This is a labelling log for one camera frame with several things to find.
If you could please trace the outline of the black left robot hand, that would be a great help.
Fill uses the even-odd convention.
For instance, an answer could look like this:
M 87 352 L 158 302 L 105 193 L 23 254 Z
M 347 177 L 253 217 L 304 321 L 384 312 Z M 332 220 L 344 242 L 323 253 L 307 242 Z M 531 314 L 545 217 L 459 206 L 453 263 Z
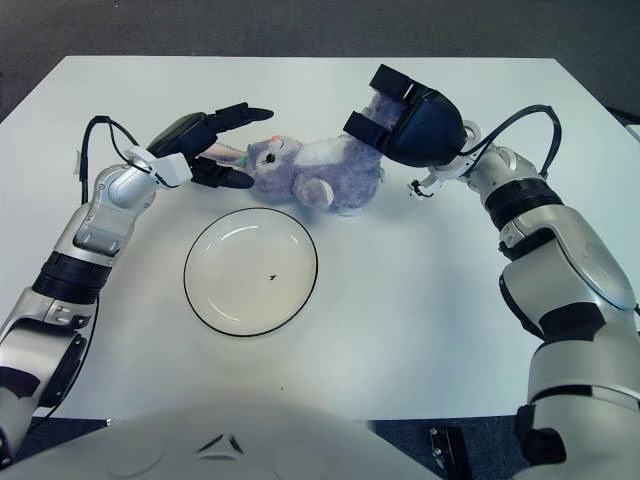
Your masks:
M 218 135 L 255 121 L 271 118 L 269 109 L 250 107 L 246 102 L 206 114 L 196 112 L 184 115 L 147 147 L 157 158 L 171 154 L 182 154 L 192 174 L 191 181 L 211 188 L 249 189 L 254 180 L 251 176 L 215 160 L 204 157 L 204 152 L 218 140 Z

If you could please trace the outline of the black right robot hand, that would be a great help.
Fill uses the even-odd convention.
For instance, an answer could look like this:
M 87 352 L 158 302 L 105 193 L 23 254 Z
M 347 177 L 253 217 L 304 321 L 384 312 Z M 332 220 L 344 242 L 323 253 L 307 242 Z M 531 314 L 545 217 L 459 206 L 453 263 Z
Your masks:
M 370 86 L 401 106 L 390 126 L 352 112 L 344 132 L 387 158 L 414 168 L 449 164 L 462 151 L 467 134 L 458 109 L 439 91 L 380 65 Z

